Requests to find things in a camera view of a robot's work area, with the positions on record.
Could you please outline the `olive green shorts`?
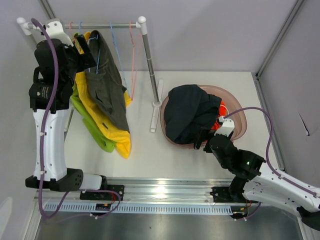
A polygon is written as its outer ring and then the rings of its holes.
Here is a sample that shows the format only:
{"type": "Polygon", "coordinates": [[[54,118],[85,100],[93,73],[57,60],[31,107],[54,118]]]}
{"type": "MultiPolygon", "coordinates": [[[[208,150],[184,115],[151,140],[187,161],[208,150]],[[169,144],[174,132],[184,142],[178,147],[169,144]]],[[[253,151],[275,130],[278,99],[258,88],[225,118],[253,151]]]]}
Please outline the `olive green shorts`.
{"type": "MultiPolygon", "coordinates": [[[[102,114],[120,130],[129,132],[129,125],[126,117],[126,87],[122,84],[119,70],[115,64],[112,53],[98,30],[93,30],[89,37],[100,34],[100,62],[98,74],[96,66],[85,70],[87,87],[90,97],[97,104],[102,114]]],[[[89,47],[95,61],[98,51],[95,50],[96,44],[89,47]]]]}

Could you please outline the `navy dark shorts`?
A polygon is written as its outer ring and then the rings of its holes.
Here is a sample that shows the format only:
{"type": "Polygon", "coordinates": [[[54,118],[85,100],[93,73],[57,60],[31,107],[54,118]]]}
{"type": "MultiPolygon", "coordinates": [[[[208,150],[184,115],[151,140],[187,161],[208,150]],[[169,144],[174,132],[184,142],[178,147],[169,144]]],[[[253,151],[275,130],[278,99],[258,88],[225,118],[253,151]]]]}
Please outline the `navy dark shorts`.
{"type": "Polygon", "coordinates": [[[196,84],[173,88],[163,114],[166,136],[178,145],[194,143],[202,129],[210,130],[215,125],[221,102],[220,97],[196,84]]]}

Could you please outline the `orange shorts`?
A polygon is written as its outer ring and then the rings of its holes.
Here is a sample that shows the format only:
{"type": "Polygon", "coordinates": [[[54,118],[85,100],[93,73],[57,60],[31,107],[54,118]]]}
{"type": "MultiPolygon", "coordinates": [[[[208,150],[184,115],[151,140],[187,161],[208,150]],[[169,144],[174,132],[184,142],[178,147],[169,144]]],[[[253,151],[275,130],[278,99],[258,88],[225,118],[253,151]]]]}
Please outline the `orange shorts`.
{"type": "Polygon", "coordinates": [[[228,110],[226,104],[223,101],[221,101],[220,107],[219,107],[218,117],[217,117],[214,125],[211,127],[211,130],[213,130],[213,131],[218,130],[220,128],[219,117],[226,116],[228,114],[229,114],[229,110],[228,110]]]}

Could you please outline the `pink wire hanger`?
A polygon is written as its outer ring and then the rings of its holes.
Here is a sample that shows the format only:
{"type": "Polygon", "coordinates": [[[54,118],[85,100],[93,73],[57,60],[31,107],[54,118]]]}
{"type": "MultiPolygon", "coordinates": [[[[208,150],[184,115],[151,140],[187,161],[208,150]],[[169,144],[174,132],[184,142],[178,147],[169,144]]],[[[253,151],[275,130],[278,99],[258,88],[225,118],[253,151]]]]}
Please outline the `pink wire hanger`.
{"type": "Polygon", "coordinates": [[[141,34],[139,33],[138,36],[135,38],[133,34],[133,30],[131,27],[132,22],[129,22],[129,34],[130,40],[132,44],[132,61],[131,61],[131,92],[130,92],[130,99],[134,100],[135,89],[136,89],[136,82],[138,76],[138,69],[136,68],[136,56],[140,53],[141,48],[141,34]]]}

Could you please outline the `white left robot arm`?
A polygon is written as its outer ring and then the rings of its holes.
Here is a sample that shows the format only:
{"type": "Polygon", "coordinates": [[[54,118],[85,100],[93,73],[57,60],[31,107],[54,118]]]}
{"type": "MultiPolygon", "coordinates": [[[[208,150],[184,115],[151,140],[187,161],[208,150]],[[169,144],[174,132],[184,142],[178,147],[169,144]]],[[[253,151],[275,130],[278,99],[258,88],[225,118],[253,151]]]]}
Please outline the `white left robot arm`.
{"type": "Polygon", "coordinates": [[[57,38],[51,40],[58,62],[57,82],[49,43],[43,40],[36,46],[34,56],[38,67],[33,72],[29,99],[36,126],[37,153],[35,170],[25,179],[25,185],[56,192],[91,190],[97,200],[103,200],[109,193],[106,177],[68,168],[65,161],[65,125],[76,74],[97,65],[85,37],[77,35],[76,40],[82,53],[74,45],[57,38]]]}

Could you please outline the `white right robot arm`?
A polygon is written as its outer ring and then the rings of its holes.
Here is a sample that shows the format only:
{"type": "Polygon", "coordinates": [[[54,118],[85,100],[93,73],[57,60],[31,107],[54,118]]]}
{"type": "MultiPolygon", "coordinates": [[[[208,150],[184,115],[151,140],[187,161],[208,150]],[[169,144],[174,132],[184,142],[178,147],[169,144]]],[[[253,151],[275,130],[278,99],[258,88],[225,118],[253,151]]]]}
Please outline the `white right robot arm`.
{"type": "Polygon", "coordinates": [[[234,146],[229,136],[202,129],[194,149],[205,142],[204,152],[213,154],[220,166],[234,175],[228,187],[213,187],[217,203],[264,203],[287,211],[308,227],[320,229],[320,189],[276,169],[263,157],[234,146]]]}

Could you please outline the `lime green shorts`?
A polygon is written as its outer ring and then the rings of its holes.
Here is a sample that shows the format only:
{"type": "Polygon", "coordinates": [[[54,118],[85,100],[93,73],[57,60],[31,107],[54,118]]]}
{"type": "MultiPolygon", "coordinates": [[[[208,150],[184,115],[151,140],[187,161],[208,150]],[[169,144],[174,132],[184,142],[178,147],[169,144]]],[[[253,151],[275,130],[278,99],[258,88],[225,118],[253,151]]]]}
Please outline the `lime green shorts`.
{"type": "Polygon", "coordinates": [[[115,149],[116,143],[103,135],[101,130],[98,128],[94,119],[90,116],[85,106],[83,105],[76,83],[72,87],[73,94],[70,97],[71,103],[78,113],[82,116],[82,122],[91,134],[97,145],[105,152],[112,153],[115,149]]]}

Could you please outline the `yellow shorts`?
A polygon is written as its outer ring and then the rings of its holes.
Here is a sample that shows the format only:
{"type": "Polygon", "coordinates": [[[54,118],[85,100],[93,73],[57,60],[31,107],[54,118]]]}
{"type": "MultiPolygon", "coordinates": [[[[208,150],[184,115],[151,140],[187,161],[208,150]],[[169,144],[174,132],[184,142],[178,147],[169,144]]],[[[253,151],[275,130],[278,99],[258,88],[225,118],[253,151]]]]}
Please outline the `yellow shorts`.
{"type": "MultiPolygon", "coordinates": [[[[91,32],[86,32],[84,38],[88,41],[91,32]]],[[[125,159],[130,156],[131,153],[131,136],[130,131],[121,130],[115,127],[111,121],[103,115],[102,111],[99,109],[98,105],[93,101],[89,94],[86,73],[85,71],[79,72],[75,77],[75,84],[79,93],[79,98],[82,101],[85,109],[89,115],[93,118],[98,128],[101,130],[102,134],[115,142],[114,150],[125,159]]],[[[131,104],[131,98],[129,97],[128,91],[124,94],[126,110],[131,104]]]]}

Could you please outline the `translucent pink plastic basin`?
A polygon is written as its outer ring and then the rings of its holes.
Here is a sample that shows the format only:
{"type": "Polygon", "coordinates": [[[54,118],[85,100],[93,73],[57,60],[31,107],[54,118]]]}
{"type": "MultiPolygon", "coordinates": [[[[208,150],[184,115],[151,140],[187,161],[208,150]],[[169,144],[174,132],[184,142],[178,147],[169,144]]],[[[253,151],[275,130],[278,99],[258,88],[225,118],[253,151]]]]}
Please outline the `translucent pink plastic basin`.
{"type": "MultiPolygon", "coordinates": [[[[221,104],[227,109],[227,113],[233,113],[236,110],[239,110],[242,108],[239,101],[236,99],[234,95],[232,95],[229,91],[225,90],[224,88],[214,86],[214,85],[200,85],[198,84],[198,87],[207,92],[210,95],[215,95],[221,98],[221,104]]],[[[177,144],[171,141],[167,135],[166,135],[166,123],[164,120],[164,112],[165,107],[169,101],[169,97],[167,96],[163,102],[162,106],[160,108],[159,112],[159,121],[161,125],[161,129],[163,132],[164,137],[166,140],[174,145],[175,147],[182,148],[182,149],[193,149],[194,144],[177,144]]],[[[235,141],[239,138],[241,138],[245,132],[247,131],[247,118],[243,111],[233,114],[229,117],[234,122],[234,130],[231,137],[231,141],[235,141]]]]}

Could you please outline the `metal clothes rack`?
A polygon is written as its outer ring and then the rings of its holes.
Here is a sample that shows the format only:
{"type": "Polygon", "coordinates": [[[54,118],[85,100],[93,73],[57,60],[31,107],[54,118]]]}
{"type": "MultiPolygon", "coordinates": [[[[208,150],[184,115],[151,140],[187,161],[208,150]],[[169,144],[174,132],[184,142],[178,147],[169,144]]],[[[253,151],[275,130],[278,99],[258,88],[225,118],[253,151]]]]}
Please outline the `metal clothes rack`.
{"type": "MultiPolygon", "coordinates": [[[[151,50],[150,50],[150,44],[149,44],[149,39],[148,39],[148,29],[147,29],[147,19],[144,16],[138,17],[137,21],[132,23],[131,25],[129,23],[116,23],[113,24],[113,29],[129,29],[131,26],[132,28],[139,29],[140,33],[142,35],[142,42],[143,42],[143,48],[145,51],[145,57],[146,57],[146,62],[148,66],[148,72],[149,72],[149,77],[150,77],[150,82],[151,82],[151,87],[152,87],[152,92],[153,92],[153,112],[152,112],[152,117],[150,120],[150,127],[149,131],[151,133],[156,132],[157,126],[158,126],[158,121],[160,117],[160,109],[162,106],[162,92],[163,92],[163,87],[164,87],[164,81],[160,79],[159,81],[156,81],[155,77],[155,71],[153,68],[153,63],[152,63],[152,57],[151,57],[151,50]]],[[[72,23],[70,25],[71,29],[110,29],[110,24],[93,24],[93,23],[72,23]]]]}

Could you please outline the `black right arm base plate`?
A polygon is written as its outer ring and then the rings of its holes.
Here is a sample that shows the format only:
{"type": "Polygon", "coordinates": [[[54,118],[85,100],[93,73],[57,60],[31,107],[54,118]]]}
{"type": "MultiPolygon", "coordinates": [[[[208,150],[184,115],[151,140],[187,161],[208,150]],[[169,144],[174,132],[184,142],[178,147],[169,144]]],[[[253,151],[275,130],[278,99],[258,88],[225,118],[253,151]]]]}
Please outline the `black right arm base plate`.
{"type": "Polygon", "coordinates": [[[240,203],[241,200],[236,199],[229,193],[227,186],[213,186],[209,194],[213,198],[214,203],[240,203]]]}

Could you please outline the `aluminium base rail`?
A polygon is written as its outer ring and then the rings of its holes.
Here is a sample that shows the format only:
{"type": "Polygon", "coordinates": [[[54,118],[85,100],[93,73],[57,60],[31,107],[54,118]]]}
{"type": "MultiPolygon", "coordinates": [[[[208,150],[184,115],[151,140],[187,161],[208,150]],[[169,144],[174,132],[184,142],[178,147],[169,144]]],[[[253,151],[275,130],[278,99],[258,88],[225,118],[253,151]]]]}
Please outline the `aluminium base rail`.
{"type": "Polygon", "coordinates": [[[123,203],[204,205],[213,202],[212,187],[227,187],[231,179],[109,178],[123,185],[123,203]]]}

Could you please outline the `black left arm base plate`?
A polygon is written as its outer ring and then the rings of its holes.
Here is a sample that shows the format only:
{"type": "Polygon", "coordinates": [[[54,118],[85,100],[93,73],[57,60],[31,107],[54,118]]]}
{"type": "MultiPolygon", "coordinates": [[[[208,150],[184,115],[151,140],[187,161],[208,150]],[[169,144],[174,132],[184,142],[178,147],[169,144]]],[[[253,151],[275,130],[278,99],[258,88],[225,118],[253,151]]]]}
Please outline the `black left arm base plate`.
{"type": "Polygon", "coordinates": [[[119,184],[110,184],[106,189],[108,192],[99,191],[85,191],[82,192],[79,196],[80,200],[88,201],[118,201],[118,197],[115,193],[120,196],[120,200],[123,200],[125,193],[125,186],[119,184]]]}

